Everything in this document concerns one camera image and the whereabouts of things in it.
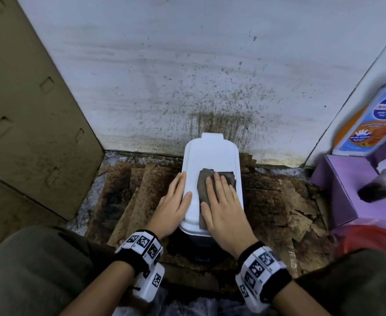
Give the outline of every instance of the white container lid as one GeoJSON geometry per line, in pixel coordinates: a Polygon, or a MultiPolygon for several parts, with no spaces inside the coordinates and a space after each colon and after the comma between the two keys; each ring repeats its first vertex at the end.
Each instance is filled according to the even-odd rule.
{"type": "Polygon", "coordinates": [[[210,236],[206,230],[201,230],[199,227],[200,203],[197,180],[202,169],[213,169],[215,172],[234,172],[238,198],[244,209],[240,157],[237,146],[225,140],[223,134],[202,133],[201,138],[195,138],[188,142],[184,151],[182,170],[187,173],[184,195],[191,191],[193,197],[180,228],[190,235],[210,236]]]}

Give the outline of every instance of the purple box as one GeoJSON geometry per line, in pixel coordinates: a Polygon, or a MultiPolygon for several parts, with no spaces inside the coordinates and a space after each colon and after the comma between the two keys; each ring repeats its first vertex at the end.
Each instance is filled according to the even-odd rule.
{"type": "Polygon", "coordinates": [[[332,228],[345,224],[386,229],[386,199],[366,203],[357,191],[378,175],[366,158],[325,155],[310,182],[332,196],[332,228]]]}

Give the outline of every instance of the floor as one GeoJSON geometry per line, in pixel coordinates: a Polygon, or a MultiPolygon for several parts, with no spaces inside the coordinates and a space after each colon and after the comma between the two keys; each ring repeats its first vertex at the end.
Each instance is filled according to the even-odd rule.
{"type": "MultiPolygon", "coordinates": [[[[308,183],[307,169],[256,167],[241,154],[244,211],[258,239],[270,246],[294,278],[326,266],[333,259],[327,232],[326,198],[308,183]]],[[[97,177],[69,228],[88,239],[118,247],[142,228],[181,170],[182,159],[107,152],[97,177]]],[[[184,250],[184,234],[164,241],[165,281],[237,299],[236,261],[222,252],[184,250]]]]}

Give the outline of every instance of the leg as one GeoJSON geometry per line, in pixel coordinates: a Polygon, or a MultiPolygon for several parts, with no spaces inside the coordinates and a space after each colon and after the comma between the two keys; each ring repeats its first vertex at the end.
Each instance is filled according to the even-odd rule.
{"type": "Polygon", "coordinates": [[[61,228],[18,231],[0,245],[0,315],[58,315],[113,253],[61,228]]]}
{"type": "Polygon", "coordinates": [[[333,316],[386,315],[386,252],[346,255],[297,283],[333,316]]]}

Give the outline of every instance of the door panel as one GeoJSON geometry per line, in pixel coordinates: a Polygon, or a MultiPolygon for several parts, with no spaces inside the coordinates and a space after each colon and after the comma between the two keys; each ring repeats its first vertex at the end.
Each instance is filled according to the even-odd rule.
{"type": "Polygon", "coordinates": [[[65,221],[0,182],[0,243],[30,225],[64,226],[65,221]]]}
{"type": "Polygon", "coordinates": [[[0,0],[0,178],[66,219],[103,151],[16,0],[0,0]]]}

